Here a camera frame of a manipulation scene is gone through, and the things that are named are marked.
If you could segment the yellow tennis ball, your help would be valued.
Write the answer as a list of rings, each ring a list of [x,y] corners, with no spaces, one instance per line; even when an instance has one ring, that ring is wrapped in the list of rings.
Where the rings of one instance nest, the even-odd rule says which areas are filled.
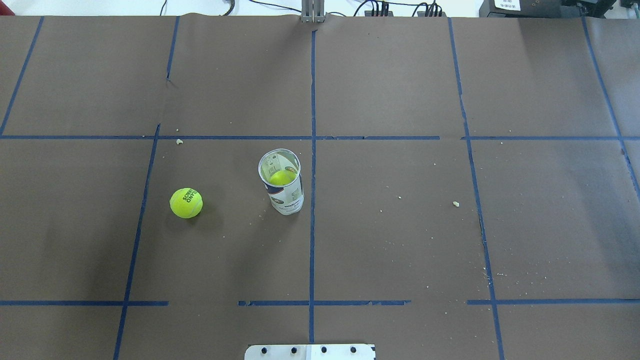
[[[203,204],[202,195],[192,187],[176,190],[169,199],[170,210],[181,219],[191,219],[199,215]]]

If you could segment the tennis ball inside can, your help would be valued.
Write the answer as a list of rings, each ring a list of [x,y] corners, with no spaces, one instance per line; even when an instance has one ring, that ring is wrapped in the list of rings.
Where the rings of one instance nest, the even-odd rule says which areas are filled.
[[[275,187],[284,187],[294,182],[297,178],[297,173],[290,170],[278,170],[272,176],[270,176],[268,182]]]

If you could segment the white tennis ball can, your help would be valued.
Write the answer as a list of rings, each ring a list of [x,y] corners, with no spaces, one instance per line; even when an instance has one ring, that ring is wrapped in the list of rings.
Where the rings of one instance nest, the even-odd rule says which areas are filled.
[[[304,204],[301,162],[294,152],[277,148],[266,152],[257,166],[272,207],[282,215],[299,212]]]

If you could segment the brown paper table cover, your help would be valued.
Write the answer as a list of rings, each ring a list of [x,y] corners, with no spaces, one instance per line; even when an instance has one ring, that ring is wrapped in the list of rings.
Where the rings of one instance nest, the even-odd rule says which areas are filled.
[[[639,358],[638,20],[3,16],[0,155],[3,360]]]

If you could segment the black desktop computer box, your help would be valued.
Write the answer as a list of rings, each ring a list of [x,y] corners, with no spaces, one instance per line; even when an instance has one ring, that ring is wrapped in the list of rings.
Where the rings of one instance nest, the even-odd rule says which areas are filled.
[[[480,18],[580,18],[577,6],[566,6],[562,0],[484,0],[478,9]]]

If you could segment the aluminium frame post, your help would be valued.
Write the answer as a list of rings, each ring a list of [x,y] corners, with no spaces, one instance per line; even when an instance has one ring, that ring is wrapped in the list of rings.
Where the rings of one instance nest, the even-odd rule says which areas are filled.
[[[326,21],[324,0],[302,0],[301,1],[301,22],[324,23]]]

